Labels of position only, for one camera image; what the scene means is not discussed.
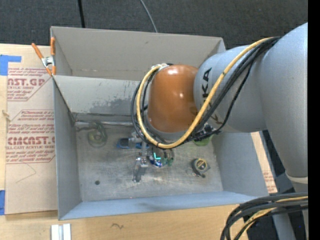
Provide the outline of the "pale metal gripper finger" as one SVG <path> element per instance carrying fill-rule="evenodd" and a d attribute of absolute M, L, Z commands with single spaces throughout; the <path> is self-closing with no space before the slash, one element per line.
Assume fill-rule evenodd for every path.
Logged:
<path fill-rule="evenodd" d="M 136 157 L 133 168 L 133 182 L 139 183 L 141 180 L 141 158 Z"/>
<path fill-rule="evenodd" d="M 149 167 L 147 158 L 141 158 L 140 161 L 140 175 L 143 176 Z"/>

